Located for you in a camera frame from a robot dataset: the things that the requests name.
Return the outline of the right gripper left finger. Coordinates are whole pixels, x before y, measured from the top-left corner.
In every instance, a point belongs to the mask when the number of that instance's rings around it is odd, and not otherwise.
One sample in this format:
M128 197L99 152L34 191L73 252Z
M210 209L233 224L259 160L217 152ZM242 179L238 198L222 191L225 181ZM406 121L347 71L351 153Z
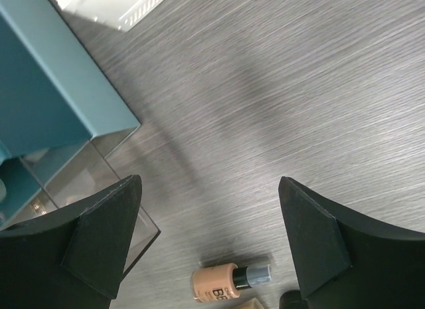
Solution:
M109 308L141 202L131 175L85 199L1 231L2 308Z

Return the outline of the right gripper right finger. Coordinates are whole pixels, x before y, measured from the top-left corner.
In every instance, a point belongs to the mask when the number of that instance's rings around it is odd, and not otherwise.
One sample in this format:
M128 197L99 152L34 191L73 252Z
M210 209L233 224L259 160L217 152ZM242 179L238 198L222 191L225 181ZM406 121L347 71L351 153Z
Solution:
M283 177L279 198L308 308L423 308L424 234L366 216Z

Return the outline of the teal makeup drawer organizer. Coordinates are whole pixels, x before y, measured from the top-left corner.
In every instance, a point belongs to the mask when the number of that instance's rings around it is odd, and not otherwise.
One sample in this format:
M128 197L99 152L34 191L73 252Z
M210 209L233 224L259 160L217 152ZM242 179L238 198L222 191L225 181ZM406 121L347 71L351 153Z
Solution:
M1 0L1 228L121 180L140 123L49 0Z

